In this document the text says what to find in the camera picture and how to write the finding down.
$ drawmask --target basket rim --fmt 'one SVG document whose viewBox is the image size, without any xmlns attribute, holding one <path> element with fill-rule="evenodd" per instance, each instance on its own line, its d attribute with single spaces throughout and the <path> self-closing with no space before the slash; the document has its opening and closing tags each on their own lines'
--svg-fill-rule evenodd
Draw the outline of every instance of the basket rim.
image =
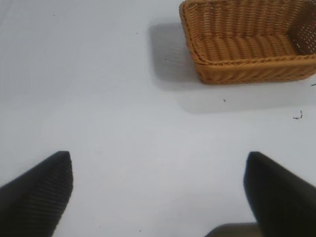
<svg viewBox="0 0 316 237">
<path fill-rule="evenodd" d="M 205 4 L 205 3 L 211 3 L 211 2 L 219 2 L 219 1 L 227 1 L 227 0 L 185 0 L 180 4 L 180 17 L 182 20 L 182 25 L 184 28 L 185 34 L 188 34 L 189 37 L 186 37 L 187 40 L 189 40 L 190 45 L 192 48 L 189 47 L 191 55 L 193 56 L 193 60 L 195 63 L 198 63 L 200 65 L 206 65 L 206 66 L 214 66 L 214 67 L 223 67 L 223 66 L 247 66 L 247 65 L 254 65 L 254 64 L 262 64 L 262 63 L 282 63 L 283 66 L 285 64 L 288 64 L 289 66 L 304 64 L 304 65 L 313 65 L 316 64 L 316 53 L 314 54 L 308 54 L 308 55 L 291 55 L 291 56 L 276 56 L 276 57 L 267 57 L 267 58 L 254 58 L 254 59 L 236 59 L 236 60 L 221 60 L 221 61 L 210 61 L 206 59 L 205 57 L 198 54 L 198 51 L 196 50 L 196 44 L 195 41 L 192 39 L 191 36 L 191 30 L 189 23 L 187 21 L 187 15 L 186 15 L 186 8 L 188 8 L 189 4 L 195 3 L 195 4 Z M 294 1 L 294 0 L 273 0 L 273 1 Z"/>
</svg>

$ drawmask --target brown wicker basket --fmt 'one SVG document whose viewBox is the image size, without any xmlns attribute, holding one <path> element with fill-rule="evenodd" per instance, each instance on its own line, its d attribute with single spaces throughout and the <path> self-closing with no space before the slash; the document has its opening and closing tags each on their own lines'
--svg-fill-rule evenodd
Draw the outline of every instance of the brown wicker basket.
<svg viewBox="0 0 316 237">
<path fill-rule="evenodd" d="M 205 84 L 294 81 L 316 73 L 316 0 L 186 0 L 180 16 Z"/>
</svg>

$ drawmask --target debris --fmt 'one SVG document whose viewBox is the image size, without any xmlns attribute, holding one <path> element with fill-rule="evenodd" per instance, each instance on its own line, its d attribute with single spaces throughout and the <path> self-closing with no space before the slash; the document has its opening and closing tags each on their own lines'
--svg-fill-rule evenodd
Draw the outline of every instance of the debris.
<svg viewBox="0 0 316 237">
<path fill-rule="evenodd" d="M 293 117 L 294 119 L 298 120 L 298 119 L 302 119 L 303 118 L 303 111 L 301 111 L 301 116 L 300 117 Z"/>
</svg>

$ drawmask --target white tabletop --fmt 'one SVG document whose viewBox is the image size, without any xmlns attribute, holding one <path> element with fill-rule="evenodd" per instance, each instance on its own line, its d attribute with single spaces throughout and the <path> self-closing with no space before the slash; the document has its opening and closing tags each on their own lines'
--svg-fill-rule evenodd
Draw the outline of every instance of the white tabletop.
<svg viewBox="0 0 316 237">
<path fill-rule="evenodd" d="M 250 151 L 316 184 L 316 77 L 201 84 L 180 3 L 0 1 L 0 185 L 69 150 L 75 187 L 55 237 L 202 237 L 254 221 Z"/>
</svg>

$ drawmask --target wicker basket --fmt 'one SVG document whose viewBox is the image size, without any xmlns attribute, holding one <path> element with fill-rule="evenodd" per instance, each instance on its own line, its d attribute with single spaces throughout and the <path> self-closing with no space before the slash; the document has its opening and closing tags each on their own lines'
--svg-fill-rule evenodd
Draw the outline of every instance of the wicker basket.
<svg viewBox="0 0 316 237">
<path fill-rule="evenodd" d="M 294 81 L 316 73 L 316 0 L 186 0 L 180 16 L 205 84 Z"/>
</svg>

